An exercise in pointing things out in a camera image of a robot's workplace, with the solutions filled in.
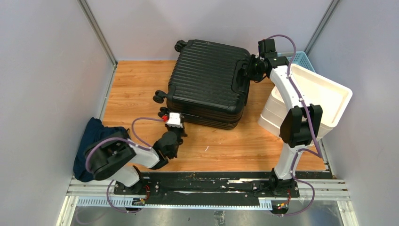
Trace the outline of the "black ribbed hard-shell suitcase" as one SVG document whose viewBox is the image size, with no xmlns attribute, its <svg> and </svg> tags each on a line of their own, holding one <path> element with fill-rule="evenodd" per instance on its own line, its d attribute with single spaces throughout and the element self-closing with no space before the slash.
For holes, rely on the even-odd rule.
<svg viewBox="0 0 399 226">
<path fill-rule="evenodd" d="M 244 112 L 250 79 L 244 75 L 250 52 L 206 40 L 179 40 L 168 90 L 153 100 L 166 103 L 187 122 L 219 129 L 235 128 Z"/>
</svg>

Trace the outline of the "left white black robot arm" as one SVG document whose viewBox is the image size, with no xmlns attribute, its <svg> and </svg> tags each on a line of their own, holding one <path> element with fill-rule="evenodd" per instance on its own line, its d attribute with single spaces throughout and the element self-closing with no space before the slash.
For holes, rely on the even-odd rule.
<svg viewBox="0 0 399 226">
<path fill-rule="evenodd" d="M 97 181 L 113 179 L 120 189 L 131 194 L 149 191 L 149 183 L 139 169 L 128 164 L 158 170 L 177 157 L 179 146 L 187 136 L 184 124 L 166 123 L 165 126 L 167 131 L 151 147 L 134 143 L 126 132 L 115 132 L 90 145 L 84 152 L 87 171 Z"/>
</svg>

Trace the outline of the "white three-drawer storage unit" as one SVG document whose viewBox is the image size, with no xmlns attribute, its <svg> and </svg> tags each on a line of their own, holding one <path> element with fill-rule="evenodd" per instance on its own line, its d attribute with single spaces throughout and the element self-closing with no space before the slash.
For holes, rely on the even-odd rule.
<svg viewBox="0 0 399 226">
<path fill-rule="evenodd" d="M 323 110 L 317 140 L 323 138 L 342 117 L 353 92 L 337 82 L 327 79 L 299 65 L 292 65 L 291 74 L 307 104 L 320 105 Z M 258 125 L 275 136 L 288 112 L 277 86 L 271 91 L 259 116 Z"/>
</svg>

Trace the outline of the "light blue plastic basket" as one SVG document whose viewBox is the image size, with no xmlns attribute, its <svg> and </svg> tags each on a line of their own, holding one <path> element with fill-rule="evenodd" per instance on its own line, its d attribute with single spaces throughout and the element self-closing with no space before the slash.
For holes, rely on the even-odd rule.
<svg viewBox="0 0 399 226">
<path fill-rule="evenodd" d="M 312 66 L 308 56 L 303 51 L 297 51 L 295 53 L 295 57 L 292 60 L 292 64 L 299 65 L 307 70 L 315 72 L 314 67 Z"/>
</svg>

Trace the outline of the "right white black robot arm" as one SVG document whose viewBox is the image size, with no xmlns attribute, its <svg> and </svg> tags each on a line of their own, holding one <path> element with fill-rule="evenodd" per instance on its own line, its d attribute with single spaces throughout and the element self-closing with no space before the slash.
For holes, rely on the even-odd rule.
<svg viewBox="0 0 399 226">
<path fill-rule="evenodd" d="M 287 109 L 280 126 L 283 149 L 266 187 L 271 195 L 279 197 L 295 187 L 296 167 L 302 153 L 309 151 L 307 147 L 317 143 L 323 110 L 320 105 L 305 102 L 291 71 L 292 60 L 278 55 L 274 38 L 272 35 L 258 42 L 258 54 L 251 56 L 245 75 L 256 83 L 269 78 Z"/>
</svg>

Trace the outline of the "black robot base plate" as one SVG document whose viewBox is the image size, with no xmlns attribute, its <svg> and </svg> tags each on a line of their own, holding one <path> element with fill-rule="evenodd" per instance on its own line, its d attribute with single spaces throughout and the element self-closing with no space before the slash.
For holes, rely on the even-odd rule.
<svg viewBox="0 0 399 226">
<path fill-rule="evenodd" d="M 290 191 L 271 192 L 271 172 L 143 172 L 135 188 L 116 182 L 115 195 L 145 195 L 149 204 L 195 206 L 255 206 L 259 198 L 298 198 L 294 182 Z"/>
</svg>

